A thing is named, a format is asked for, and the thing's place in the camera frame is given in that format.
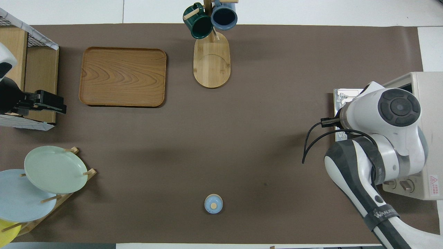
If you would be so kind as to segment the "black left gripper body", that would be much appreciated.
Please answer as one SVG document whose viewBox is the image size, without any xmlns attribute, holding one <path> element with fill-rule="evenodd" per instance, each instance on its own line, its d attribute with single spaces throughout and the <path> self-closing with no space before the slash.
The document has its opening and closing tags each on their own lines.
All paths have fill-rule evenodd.
<svg viewBox="0 0 443 249">
<path fill-rule="evenodd" d="M 43 106 L 36 106 L 39 94 L 23 92 L 10 78 L 3 78 L 0 84 L 1 114 L 16 113 L 28 115 L 30 110 L 41 111 Z"/>
</svg>

